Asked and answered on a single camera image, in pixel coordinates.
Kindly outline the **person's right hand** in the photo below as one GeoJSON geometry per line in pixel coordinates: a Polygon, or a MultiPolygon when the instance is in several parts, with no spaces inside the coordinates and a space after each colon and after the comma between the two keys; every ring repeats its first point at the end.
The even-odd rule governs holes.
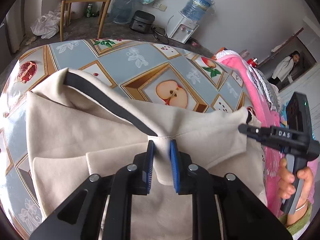
{"type": "MultiPolygon", "coordinates": [[[[293,185],[295,176],[286,168],[287,161],[285,158],[280,160],[278,176],[278,191],[277,194],[281,199],[289,199],[295,192],[296,188],[293,185]]],[[[313,173],[309,167],[305,167],[297,172],[297,177],[304,181],[299,201],[295,208],[293,215],[287,215],[286,226],[291,226],[298,220],[300,220],[308,209],[308,198],[313,184],[313,173]]]]}

